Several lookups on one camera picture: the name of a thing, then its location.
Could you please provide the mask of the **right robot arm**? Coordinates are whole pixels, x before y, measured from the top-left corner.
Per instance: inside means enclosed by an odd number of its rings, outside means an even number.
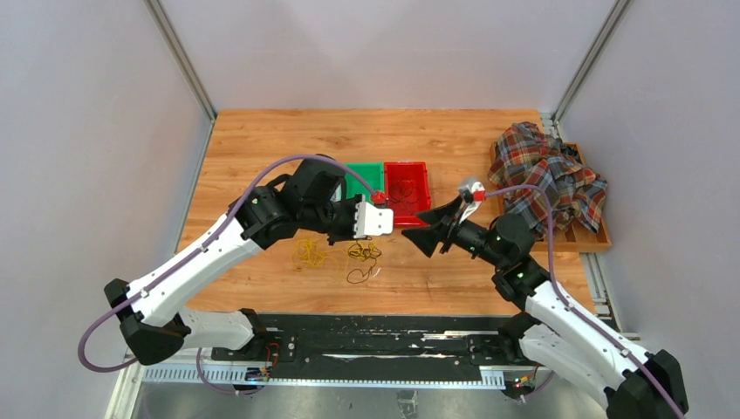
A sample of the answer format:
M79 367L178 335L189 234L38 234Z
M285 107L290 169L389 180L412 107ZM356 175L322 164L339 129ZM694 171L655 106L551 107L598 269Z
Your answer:
M432 257L456 246L492 264L497 292L519 313L500 329L498 349L512 364L528 360L550 369L589 395L609 418L683 418L689 401L679 361L651 352L588 312L530 254L534 244L519 214L483 227L464 218L459 196L423 211L422 227L402 235Z

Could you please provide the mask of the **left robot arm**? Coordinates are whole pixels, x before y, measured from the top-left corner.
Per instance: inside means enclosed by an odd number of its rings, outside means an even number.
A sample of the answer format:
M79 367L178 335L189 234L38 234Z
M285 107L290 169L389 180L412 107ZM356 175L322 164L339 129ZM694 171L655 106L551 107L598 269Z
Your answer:
M286 159L272 163L199 238L160 267L134 281L114 279L105 287L112 314L135 359L150 366L182 349L236 350L247 361L267 349L251 309L199 312L186 304L224 273L299 230L327 235L330 243L357 235L357 194L333 200L351 176L374 195L355 170L325 155L295 155L298 168L269 182L263 179Z

